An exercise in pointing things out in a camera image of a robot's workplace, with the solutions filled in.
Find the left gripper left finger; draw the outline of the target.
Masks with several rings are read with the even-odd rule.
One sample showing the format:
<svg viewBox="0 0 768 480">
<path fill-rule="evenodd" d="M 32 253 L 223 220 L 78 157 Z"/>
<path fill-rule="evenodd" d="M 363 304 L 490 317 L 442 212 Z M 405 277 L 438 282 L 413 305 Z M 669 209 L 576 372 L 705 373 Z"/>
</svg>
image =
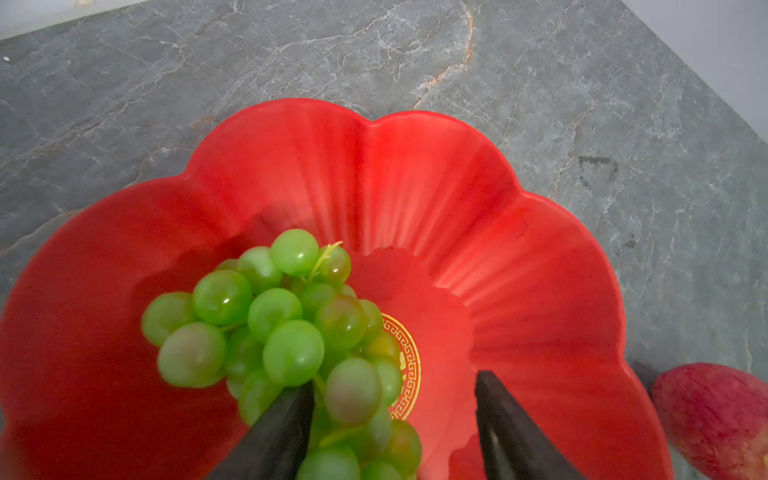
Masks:
<svg viewBox="0 0 768 480">
<path fill-rule="evenodd" d="M 310 383 L 284 390 L 207 477 L 293 480 L 308 451 L 314 407 Z"/>
</svg>

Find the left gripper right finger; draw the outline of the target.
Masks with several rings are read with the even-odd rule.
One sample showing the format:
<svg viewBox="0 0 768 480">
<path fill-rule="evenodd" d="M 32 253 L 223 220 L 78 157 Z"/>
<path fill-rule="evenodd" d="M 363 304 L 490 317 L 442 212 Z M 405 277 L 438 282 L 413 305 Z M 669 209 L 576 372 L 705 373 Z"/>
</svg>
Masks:
<svg viewBox="0 0 768 480">
<path fill-rule="evenodd" d="M 584 480 L 493 372 L 477 372 L 475 398 L 488 479 Z"/>
</svg>

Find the green fake grape bunch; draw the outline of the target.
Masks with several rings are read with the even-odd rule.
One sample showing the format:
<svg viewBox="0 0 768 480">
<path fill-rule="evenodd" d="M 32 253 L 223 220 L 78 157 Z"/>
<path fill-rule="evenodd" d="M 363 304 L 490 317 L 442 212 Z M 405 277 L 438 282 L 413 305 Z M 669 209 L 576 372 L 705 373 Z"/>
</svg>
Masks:
<svg viewBox="0 0 768 480">
<path fill-rule="evenodd" d="M 294 479 L 414 479 L 419 353 L 398 321 L 355 293 L 351 272 L 341 242 L 287 230 L 220 263 L 191 292 L 157 296 L 142 334 L 167 384 L 224 383 L 247 432 L 284 390 L 310 383 L 309 445 Z"/>
</svg>

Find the red fake apple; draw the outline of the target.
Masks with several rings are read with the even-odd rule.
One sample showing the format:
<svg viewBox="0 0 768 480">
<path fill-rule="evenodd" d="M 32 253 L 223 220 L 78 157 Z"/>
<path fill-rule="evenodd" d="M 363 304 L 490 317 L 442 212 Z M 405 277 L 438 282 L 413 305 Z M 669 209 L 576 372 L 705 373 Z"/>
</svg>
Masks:
<svg viewBox="0 0 768 480">
<path fill-rule="evenodd" d="M 710 479 L 767 477 L 767 383 L 710 363 L 660 375 L 651 398 L 669 442 Z"/>
</svg>

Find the red flower-shaped fruit bowl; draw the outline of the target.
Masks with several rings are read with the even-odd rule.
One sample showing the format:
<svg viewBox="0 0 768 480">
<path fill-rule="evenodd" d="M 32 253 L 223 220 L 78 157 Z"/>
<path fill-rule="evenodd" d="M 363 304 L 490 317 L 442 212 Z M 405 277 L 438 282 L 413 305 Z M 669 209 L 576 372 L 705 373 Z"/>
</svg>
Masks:
<svg viewBox="0 0 768 480">
<path fill-rule="evenodd" d="M 484 475 L 474 398 L 494 372 L 590 479 L 669 479 L 649 396 L 624 358 L 607 256 L 524 191 L 481 133 L 404 112 L 371 122 L 308 99 L 247 108 L 177 176 L 113 194 L 48 240 L 1 320 L 5 479 L 201 479 L 245 434 L 224 386 L 157 373 L 146 306 L 302 228 L 340 242 L 356 293 L 414 344 L 408 419 L 423 479 Z"/>
</svg>

